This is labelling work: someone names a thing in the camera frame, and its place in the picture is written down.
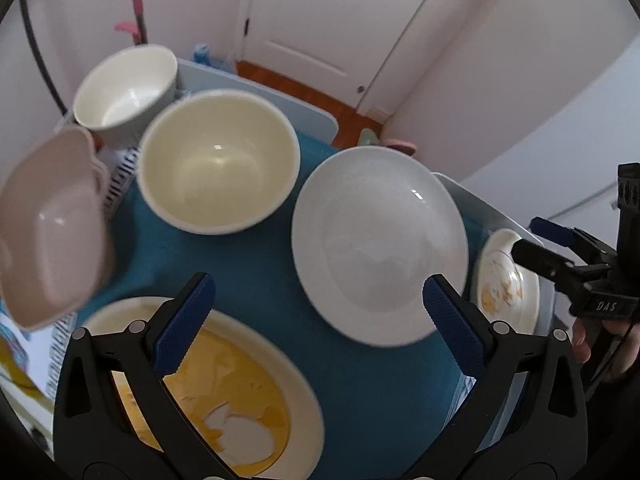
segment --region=door panel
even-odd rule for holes
[[[350,106],[422,0],[253,0],[244,58]]]

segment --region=blue tablecloth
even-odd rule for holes
[[[336,332],[309,303],[291,253],[293,206],[302,183],[335,150],[299,138],[293,192],[271,217],[238,234],[175,229],[146,206],[133,184],[110,225],[116,274],[78,321],[122,298],[174,296],[194,272],[208,272],[218,289],[216,309],[278,346],[318,396],[325,443],[312,478],[398,476],[442,429],[460,370],[438,333],[404,348],[371,348]]]

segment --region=human hand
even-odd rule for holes
[[[625,335],[629,328],[628,321],[603,321],[603,327],[607,332],[619,335]],[[580,319],[576,319],[574,323],[574,336],[571,339],[571,345],[574,347],[575,359],[578,363],[583,364],[591,357],[591,348],[587,344],[587,329]],[[629,333],[626,340],[622,343],[622,347],[618,355],[611,364],[609,371],[606,372],[606,380],[613,380],[625,373],[631,365],[636,361],[638,352],[640,351],[640,325],[635,325]]]

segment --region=white wall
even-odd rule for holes
[[[462,184],[523,225],[554,216],[614,183],[619,164],[640,161],[639,96],[640,36],[563,110]],[[584,226],[612,242],[614,216]]]
[[[224,57],[234,43],[239,1],[145,0],[149,40],[187,58],[195,43],[209,43],[213,54]],[[116,22],[133,19],[131,0],[29,3],[42,55],[63,100],[71,106],[89,70],[131,45],[128,35],[113,30]],[[0,25],[0,180],[37,139],[50,134],[57,121],[15,7]]]
[[[358,113],[395,113],[482,1],[425,0],[360,102]]]
[[[487,0],[384,134],[462,179],[560,110],[639,30],[627,0]]]

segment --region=wooden floor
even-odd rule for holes
[[[328,95],[321,94],[302,83],[293,81],[283,75],[246,61],[239,61],[236,65],[238,67],[238,74],[241,77],[263,84],[273,88],[274,90],[279,90],[280,92],[292,97],[296,97],[301,101],[305,101],[317,106],[318,108],[322,108],[322,110],[326,110],[334,116],[340,125],[338,135],[335,137],[333,143],[336,148],[342,149],[355,146],[358,143],[360,131],[363,128],[370,128],[380,136],[382,124],[379,124],[368,117],[358,115],[356,110],[341,103],[340,101],[336,101]]]

